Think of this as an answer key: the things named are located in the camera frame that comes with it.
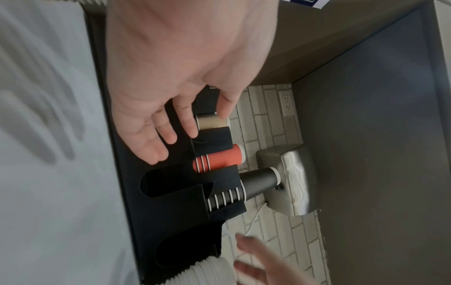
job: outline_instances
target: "gray panel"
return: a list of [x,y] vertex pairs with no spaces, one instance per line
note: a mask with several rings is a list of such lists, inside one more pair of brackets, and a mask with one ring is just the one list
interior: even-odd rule
[[293,89],[332,284],[449,284],[450,166],[420,11]]
[[78,4],[0,4],[0,284],[138,284]]

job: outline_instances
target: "electrical outlet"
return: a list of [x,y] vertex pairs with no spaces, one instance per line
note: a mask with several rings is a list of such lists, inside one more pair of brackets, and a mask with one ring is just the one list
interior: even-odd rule
[[279,92],[280,105],[282,106],[282,114],[284,117],[295,115],[295,106],[290,90]]

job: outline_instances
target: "tile wall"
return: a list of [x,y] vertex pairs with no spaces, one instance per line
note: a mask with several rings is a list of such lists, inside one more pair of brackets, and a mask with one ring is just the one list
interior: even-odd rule
[[[290,85],[249,86],[241,95],[230,115],[233,142],[246,148],[247,160],[239,166],[240,172],[257,169],[259,149],[302,143],[297,114],[282,116],[279,96],[285,93],[291,93]],[[263,203],[263,195],[247,201],[247,212],[224,226],[231,234],[244,233]],[[331,285],[316,212],[289,218],[265,207],[252,227],[252,235],[299,270],[312,275],[318,284]],[[231,265],[238,259],[259,266],[257,259],[237,249],[234,237],[223,235],[222,247],[222,256]],[[238,279],[244,285],[256,284],[242,274]]]

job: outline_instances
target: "red paper cup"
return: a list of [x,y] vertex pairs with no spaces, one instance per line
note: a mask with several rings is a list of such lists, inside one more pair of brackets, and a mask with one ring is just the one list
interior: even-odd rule
[[242,164],[245,161],[246,153],[244,152],[244,148],[234,144],[232,149],[197,157],[193,161],[193,169],[199,173],[203,173],[231,165]]

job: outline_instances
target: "hand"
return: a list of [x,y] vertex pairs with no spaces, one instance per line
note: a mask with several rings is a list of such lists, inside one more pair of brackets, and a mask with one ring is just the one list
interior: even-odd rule
[[264,266],[264,269],[260,269],[241,261],[235,261],[233,266],[237,271],[267,285],[315,285],[311,278],[291,267],[257,238],[245,237],[240,234],[236,234],[235,237],[237,247],[258,258]]
[[158,134],[177,140],[164,104],[195,138],[191,103],[206,85],[230,115],[272,45],[278,0],[112,0],[107,18],[107,82],[118,134],[142,160],[168,157]]

